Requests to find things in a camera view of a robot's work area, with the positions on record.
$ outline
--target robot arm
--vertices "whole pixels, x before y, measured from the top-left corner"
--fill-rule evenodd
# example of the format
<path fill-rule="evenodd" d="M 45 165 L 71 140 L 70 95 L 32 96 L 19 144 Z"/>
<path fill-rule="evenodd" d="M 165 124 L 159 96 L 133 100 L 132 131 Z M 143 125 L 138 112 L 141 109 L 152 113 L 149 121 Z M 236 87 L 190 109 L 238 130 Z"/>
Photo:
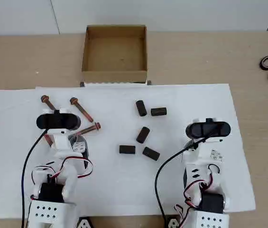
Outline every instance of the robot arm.
<path fill-rule="evenodd" d="M 178 225 L 169 224 L 171 228 L 228 227 L 229 216 L 224 211 L 229 207 L 230 199 L 223 180 L 223 152 L 218 151 L 216 145 L 223 143 L 231 128 L 226 122 L 206 119 L 188 126 L 186 134 L 194 143 L 204 138 L 217 124 L 220 124 L 217 133 L 183 153 L 184 197 L 189 207 L 186 212 L 182 210 L 180 213 Z"/>
<path fill-rule="evenodd" d="M 85 139 L 82 136 L 68 138 L 70 130 L 79 128 L 80 123 L 77 116 L 59 110 L 37 119 L 39 128 L 49 129 L 47 133 L 53 141 L 50 149 L 54 156 L 32 173 L 35 186 L 29 209 L 29 228 L 44 228 L 46 224 L 51 224 L 51 228 L 76 227 L 78 210 L 70 199 L 78 178 L 92 172 Z"/>

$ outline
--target screw head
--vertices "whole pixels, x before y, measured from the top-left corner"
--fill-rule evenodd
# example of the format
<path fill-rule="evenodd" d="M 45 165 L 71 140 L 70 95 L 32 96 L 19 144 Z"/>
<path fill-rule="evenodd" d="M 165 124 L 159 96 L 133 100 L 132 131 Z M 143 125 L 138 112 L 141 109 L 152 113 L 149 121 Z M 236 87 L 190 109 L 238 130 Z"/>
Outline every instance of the screw head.
<path fill-rule="evenodd" d="M 45 102 L 45 101 L 48 101 L 49 100 L 49 96 L 47 96 L 47 95 L 43 95 L 42 97 L 41 97 L 41 102 Z"/>
<path fill-rule="evenodd" d="M 95 123 L 95 126 L 96 126 L 97 130 L 99 130 L 101 128 L 101 125 L 99 122 Z"/>
<path fill-rule="evenodd" d="M 75 103 L 78 103 L 78 98 L 72 97 L 70 100 L 71 105 L 74 105 Z"/>

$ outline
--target bolt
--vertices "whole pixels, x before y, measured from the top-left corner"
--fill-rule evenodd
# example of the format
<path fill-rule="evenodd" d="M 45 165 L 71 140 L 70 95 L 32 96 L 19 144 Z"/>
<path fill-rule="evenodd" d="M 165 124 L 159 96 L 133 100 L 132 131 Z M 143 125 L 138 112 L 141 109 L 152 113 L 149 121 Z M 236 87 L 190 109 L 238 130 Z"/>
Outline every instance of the bolt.
<path fill-rule="evenodd" d="M 92 117 L 86 112 L 86 110 L 78 103 L 78 98 L 72 97 L 70 100 L 71 105 L 75 105 L 79 111 L 88 119 L 89 122 L 93 122 Z"/>
<path fill-rule="evenodd" d="M 93 130 L 99 130 L 100 128 L 101 128 L 100 123 L 95 123 L 95 125 L 77 132 L 76 135 L 85 134 L 85 133 L 91 132 Z"/>
<path fill-rule="evenodd" d="M 49 96 L 43 95 L 43 96 L 41 97 L 41 101 L 42 101 L 43 103 L 46 103 L 47 106 L 48 106 L 51 110 L 56 110 L 56 108 L 53 106 L 53 104 L 50 103 L 50 101 L 49 101 Z"/>
<path fill-rule="evenodd" d="M 45 135 L 44 135 L 44 138 L 45 138 L 45 140 L 47 141 L 49 147 L 52 147 L 52 145 L 53 145 L 53 141 L 52 141 L 52 139 L 49 137 L 49 135 L 48 135 L 48 134 L 45 134 Z"/>

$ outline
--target cardboard box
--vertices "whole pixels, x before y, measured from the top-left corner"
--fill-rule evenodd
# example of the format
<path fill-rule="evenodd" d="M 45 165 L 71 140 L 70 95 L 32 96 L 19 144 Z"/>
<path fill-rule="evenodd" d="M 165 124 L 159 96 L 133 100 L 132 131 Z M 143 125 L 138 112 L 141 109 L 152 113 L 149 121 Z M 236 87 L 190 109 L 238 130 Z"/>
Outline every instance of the cardboard box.
<path fill-rule="evenodd" d="M 86 29 L 82 72 L 86 83 L 147 80 L 144 25 L 90 25 Z"/>

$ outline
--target white wall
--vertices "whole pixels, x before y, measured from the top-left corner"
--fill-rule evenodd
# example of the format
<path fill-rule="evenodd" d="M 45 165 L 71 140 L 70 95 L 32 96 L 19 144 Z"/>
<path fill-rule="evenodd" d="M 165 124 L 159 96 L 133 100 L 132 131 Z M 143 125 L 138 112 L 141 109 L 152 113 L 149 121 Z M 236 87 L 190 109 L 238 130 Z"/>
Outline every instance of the white wall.
<path fill-rule="evenodd" d="M 268 0 L 52 0 L 61 33 L 89 24 L 155 31 L 266 30 Z M 0 0 L 1 34 L 56 34 L 49 0 Z"/>
<path fill-rule="evenodd" d="M 0 0 L 0 35 L 57 33 L 49 0 Z"/>

